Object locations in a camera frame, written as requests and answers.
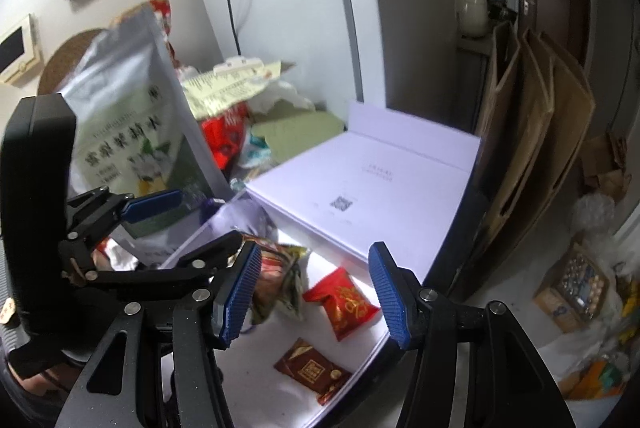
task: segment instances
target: plastic bag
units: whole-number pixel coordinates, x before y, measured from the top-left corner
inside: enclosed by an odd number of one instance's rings
[[[277,230],[269,216],[248,193],[238,195],[231,202],[220,207],[216,214],[209,218],[207,224],[213,233],[213,238],[219,238],[234,230],[270,240],[277,237]]]
[[[111,237],[145,265],[162,263],[200,225],[206,199],[232,192],[191,115],[150,8],[105,30],[61,90],[78,117],[70,186],[137,197],[181,189],[182,205]]]
[[[604,322],[595,320],[583,331],[563,334],[538,352],[556,382],[586,368],[607,335]]]
[[[571,212],[572,234],[607,234],[613,227],[615,201],[602,193],[589,193],[578,199]]]

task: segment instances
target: person's hand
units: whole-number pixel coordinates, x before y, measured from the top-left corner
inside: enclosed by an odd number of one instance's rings
[[[33,395],[43,396],[47,392],[57,391],[63,397],[66,397],[74,386],[76,379],[80,375],[81,369],[74,368],[65,363],[57,364],[46,370],[47,375],[38,374],[28,379],[21,379],[15,370],[9,364],[9,370],[14,376],[15,381],[20,384],[27,392]]]

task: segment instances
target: green cloth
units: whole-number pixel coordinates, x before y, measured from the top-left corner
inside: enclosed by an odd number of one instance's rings
[[[316,110],[308,110],[306,108],[297,108],[289,101],[280,99],[279,101],[276,101],[276,104],[274,104],[267,113],[255,113],[254,121],[257,123],[276,121],[276,119],[284,119],[285,117],[292,117],[294,115],[300,115],[301,113],[315,111]]]
[[[318,111],[302,111],[296,115],[254,124],[251,128],[254,136],[264,137],[271,149],[271,157],[278,164],[340,135],[343,131],[344,123],[340,119],[329,112]]]

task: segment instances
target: paper label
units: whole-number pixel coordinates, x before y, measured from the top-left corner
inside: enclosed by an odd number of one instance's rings
[[[89,187],[109,186],[112,193],[136,197],[183,191],[177,209],[123,223],[133,238],[171,226],[213,196],[176,119],[174,105],[151,85],[124,94],[78,127],[74,157]]]
[[[282,64],[242,68],[214,74],[206,72],[185,81],[182,89],[198,120],[216,117],[234,104],[251,99],[280,77]]]

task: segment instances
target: woven placemat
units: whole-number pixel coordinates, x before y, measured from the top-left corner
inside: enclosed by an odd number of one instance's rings
[[[65,76],[71,72],[84,56],[89,45],[103,29],[89,29],[72,36],[53,53],[53,56],[44,66],[40,82],[38,83],[38,95],[54,93],[56,87]]]

